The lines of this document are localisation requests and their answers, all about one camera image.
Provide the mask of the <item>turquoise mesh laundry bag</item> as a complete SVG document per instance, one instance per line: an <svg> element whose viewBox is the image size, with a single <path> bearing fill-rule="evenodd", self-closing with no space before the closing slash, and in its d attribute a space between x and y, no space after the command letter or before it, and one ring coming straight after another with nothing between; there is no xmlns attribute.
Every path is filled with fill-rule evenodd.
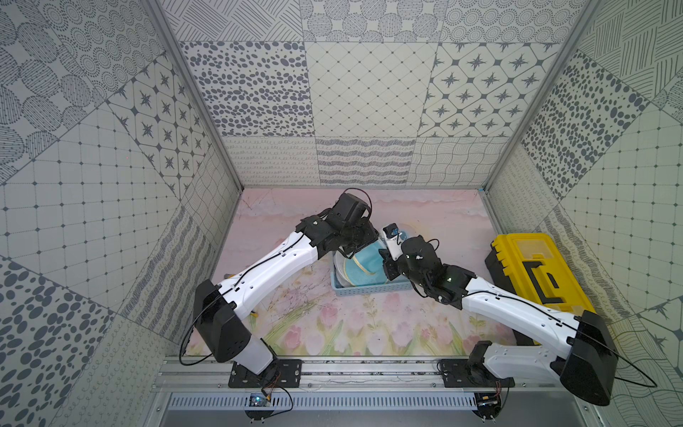
<svg viewBox="0 0 683 427"><path fill-rule="evenodd" d="M386 246L378 240L354 254L352 258L336 254L334 256L335 274L341 285L345 288L358 288L389 283L383 269L381 249L386 249Z"/></svg>

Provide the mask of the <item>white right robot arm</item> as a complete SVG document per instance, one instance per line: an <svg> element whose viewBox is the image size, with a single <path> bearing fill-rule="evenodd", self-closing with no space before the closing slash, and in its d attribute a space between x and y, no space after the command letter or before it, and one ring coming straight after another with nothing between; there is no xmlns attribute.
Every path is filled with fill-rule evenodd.
<svg viewBox="0 0 683 427"><path fill-rule="evenodd" d="M404 238L394 225L380 236L388 278L402 276L421 297L483 315L535 341L533 346L477 342L467 363L477 381L558 382L592 405L609 405L618 355L601 316L557 311L498 288L469 270L442 263L431 243L421 236Z"/></svg>

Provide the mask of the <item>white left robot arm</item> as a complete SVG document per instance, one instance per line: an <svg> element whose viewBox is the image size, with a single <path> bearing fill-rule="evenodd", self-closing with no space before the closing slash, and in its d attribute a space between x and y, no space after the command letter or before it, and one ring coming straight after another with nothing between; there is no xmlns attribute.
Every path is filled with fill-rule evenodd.
<svg viewBox="0 0 683 427"><path fill-rule="evenodd" d="M356 191L345 190L333 206L303 218L278 247L237 275L217 285L209 279L199 284L187 334L199 332L220 363L236 363L266 382L277 378L277 355L252 335L244 319L295 273L325 255L338 252L350 259L377 242L372 201Z"/></svg>

